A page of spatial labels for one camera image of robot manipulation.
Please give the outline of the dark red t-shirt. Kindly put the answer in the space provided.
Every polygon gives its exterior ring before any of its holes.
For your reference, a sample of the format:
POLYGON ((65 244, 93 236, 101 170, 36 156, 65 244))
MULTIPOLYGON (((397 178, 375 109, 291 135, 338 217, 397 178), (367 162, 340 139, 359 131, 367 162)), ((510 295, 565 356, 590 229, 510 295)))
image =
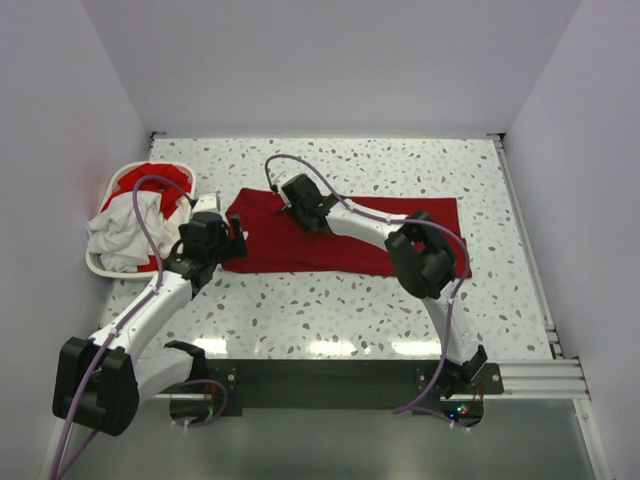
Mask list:
MULTIPOLYGON (((349 197, 358 209, 399 214, 401 218, 424 211, 430 221, 461 239, 455 198, 349 197)), ((391 258, 383 250, 363 241, 322 232, 306 232, 283 208, 281 197, 271 191, 243 188, 231 203, 226 217, 238 216, 248 254, 222 264, 242 274, 339 271, 396 277, 391 258)))

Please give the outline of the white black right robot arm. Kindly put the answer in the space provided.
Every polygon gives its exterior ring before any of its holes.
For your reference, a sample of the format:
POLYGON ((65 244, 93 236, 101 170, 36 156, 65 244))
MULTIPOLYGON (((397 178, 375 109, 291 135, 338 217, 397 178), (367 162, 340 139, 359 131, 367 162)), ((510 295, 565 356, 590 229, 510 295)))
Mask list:
POLYGON ((304 230, 354 239, 386 253, 399 284, 423 302, 436 328, 448 386, 466 393, 480 382, 487 354, 455 301, 469 273, 468 253, 457 254, 450 246, 463 245, 456 234, 424 211, 391 214, 335 194, 324 196, 304 174, 276 192, 304 230))

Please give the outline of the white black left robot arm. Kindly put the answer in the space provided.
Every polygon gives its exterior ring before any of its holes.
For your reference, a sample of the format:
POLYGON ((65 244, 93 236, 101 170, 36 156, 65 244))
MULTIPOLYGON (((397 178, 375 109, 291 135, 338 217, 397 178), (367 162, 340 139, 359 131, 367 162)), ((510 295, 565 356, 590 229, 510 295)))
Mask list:
POLYGON ((175 385, 196 392, 210 380, 200 347, 172 340, 152 358, 143 352, 212 280, 220 264, 246 257, 248 249, 237 215, 195 213, 179 232, 161 270, 132 304, 89 338, 72 337, 62 346, 52 402, 55 417, 118 436, 153 396, 175 385))

